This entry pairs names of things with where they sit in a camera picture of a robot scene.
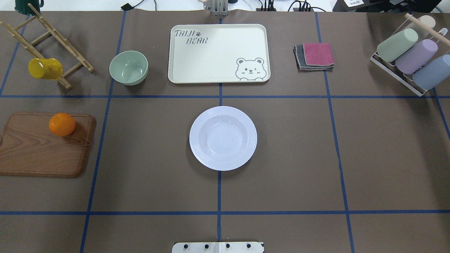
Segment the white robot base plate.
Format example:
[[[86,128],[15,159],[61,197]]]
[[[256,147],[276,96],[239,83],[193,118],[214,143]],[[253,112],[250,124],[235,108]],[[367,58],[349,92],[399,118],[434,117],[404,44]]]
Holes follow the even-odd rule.
[[[263,242],[180,242],[172,247],[172,253],[264,253]]]

